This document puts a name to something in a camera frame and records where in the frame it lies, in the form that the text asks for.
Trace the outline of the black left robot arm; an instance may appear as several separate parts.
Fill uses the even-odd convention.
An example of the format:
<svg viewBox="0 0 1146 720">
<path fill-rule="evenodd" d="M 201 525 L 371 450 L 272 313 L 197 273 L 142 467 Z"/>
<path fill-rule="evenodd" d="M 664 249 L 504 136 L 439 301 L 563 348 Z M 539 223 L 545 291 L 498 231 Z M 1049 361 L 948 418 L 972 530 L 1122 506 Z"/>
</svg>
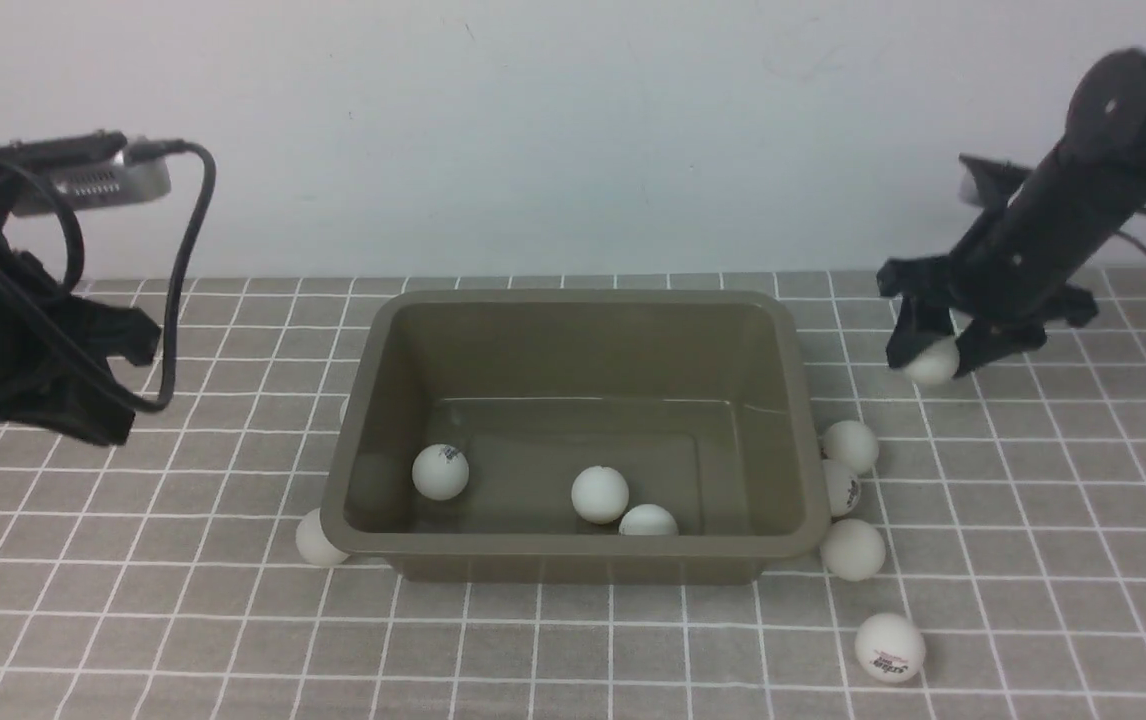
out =
<svg viewBox="0 0 1146 720">
<path fill-rule="evenodd" d="M 138 307 L 76 294 L 85 264 L 81 208 L 143 204 L 168 191 L 167 161 L 193 154 L 201 190 L 176 249 L 156 322 Z M 99 447 L 128 441 L 139 414 L 162 413 L 176 386 L 176 329 L 186 271 L 215 195 L 217 164 L 195 143 L 129 149 L 108 161 L 0 159 L 0 423 L 38 426 Z M 29 211 L 58 219 L 66 268 L 52 277 L 3 234 Z"/>
</svg>

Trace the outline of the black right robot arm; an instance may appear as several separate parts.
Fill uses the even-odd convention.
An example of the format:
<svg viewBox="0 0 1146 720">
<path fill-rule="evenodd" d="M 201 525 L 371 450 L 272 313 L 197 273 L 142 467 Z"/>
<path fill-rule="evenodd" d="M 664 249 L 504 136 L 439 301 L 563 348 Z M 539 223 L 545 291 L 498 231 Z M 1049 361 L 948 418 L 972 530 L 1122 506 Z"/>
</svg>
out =
<svg viewBox="0 0 1146 720">
<path fill-rule="evenodd" d="M 1065 130 L 1036 167 L 961 155 L 980 213 L 944 255 L 889 259 L 898 299 L 887 363 L 908 370 L 952 343 L 953 377 L 1047 343 L 1047 324 L 1089 324 L 1097 302 L 1072 283 L 1105 242 L 1146 217 L 1146 50 L 1102 56 L 1081 78 Z"/>
</svg>

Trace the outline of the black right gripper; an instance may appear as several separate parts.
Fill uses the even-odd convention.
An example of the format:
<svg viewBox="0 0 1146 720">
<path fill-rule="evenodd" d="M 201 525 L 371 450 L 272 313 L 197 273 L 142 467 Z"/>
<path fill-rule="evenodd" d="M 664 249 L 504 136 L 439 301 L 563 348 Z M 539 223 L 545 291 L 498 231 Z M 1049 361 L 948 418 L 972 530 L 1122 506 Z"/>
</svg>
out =
<svg viewBox="0 0 1146 720">
<path fill-rule="evenodd" d="M 1085 327 L 1099 314 L 1094 296 L 1070 275 L 1041 263 L 963 263 L 945 255 L 890 259 L 876 272 L 881 297 L 898 297 L 887 363 L 902 370 L 939 342 L 953 343 L 963 378 L 1006 357 L 1030 354 L 1047 343 L 1044 324 Z M 953 338 L 952 314 L 971 320 Z"/>
</svg>

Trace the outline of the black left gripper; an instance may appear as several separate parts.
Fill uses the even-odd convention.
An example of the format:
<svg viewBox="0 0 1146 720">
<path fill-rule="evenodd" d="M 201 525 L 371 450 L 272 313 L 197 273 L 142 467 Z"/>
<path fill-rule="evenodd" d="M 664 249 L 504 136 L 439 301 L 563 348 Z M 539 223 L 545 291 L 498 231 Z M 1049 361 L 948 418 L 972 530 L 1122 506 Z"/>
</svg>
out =
<svg viewBox="0 0 1146 720">
<path fill-rule="evenodd" d="M 139 307 L 62 302 L 56 322 L 102 371 L 110 369 L 110 357 L 146 366 L 160 349 L 160 324 Z M 37 426 L 110 447 L 128 443 L 135 418 L 138 410 L 94 388 L 0 305 L 0 423 Z"/>
</svg>

